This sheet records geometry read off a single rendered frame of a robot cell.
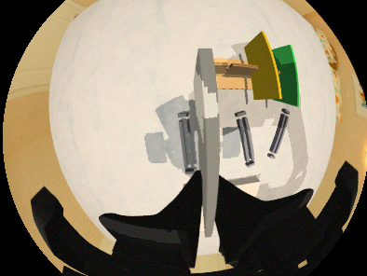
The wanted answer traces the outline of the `olive slotted board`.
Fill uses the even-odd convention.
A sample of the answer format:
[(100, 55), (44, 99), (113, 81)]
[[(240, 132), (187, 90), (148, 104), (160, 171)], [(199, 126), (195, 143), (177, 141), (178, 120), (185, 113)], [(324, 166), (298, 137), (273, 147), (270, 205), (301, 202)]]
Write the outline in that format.
[(255, 64), (258, 70), (251, 72), (251, 88), (254, 100), (281, 99), (281, 86), (272, 48), (265, 32), (259, 33), (244, 48), (248, 64)]

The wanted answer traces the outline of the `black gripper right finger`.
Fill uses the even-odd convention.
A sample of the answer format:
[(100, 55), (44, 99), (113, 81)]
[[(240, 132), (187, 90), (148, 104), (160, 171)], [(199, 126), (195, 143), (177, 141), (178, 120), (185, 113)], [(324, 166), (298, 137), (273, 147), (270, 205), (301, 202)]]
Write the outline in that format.
[(220, 175), (214, 224), (220, 235), (225, 264), (238, 262), (239, 256), (257, 239), (262, 229), (272, 227), (308, 205), (312, 194), (314, 190), (309, 187), (289, 197), (261, 201)]

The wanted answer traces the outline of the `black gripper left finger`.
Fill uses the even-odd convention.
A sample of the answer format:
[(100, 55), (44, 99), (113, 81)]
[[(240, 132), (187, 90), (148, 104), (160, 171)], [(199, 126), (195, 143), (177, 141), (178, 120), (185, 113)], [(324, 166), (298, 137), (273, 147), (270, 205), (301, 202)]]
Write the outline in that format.
[(102, 214), (99, 221), (116, 239), (143, 246), (181, 251), (189, 269), (195, 268), (202, 216), (202, 176), (195, 171), (173, 201), (155, 215)]

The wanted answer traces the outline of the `green notched board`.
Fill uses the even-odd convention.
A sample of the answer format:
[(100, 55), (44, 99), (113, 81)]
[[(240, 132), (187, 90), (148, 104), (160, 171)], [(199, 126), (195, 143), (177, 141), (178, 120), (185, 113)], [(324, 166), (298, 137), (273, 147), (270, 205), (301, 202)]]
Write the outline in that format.
[(281, 86), (281, 99), (274, 100), (273, 98), (273, 101), (299, 107), (299, 79), (297, 79), (296, 60), (293, 56), (292, 45), (273, 48), (272, 52), (278, 71), (280, 71)]

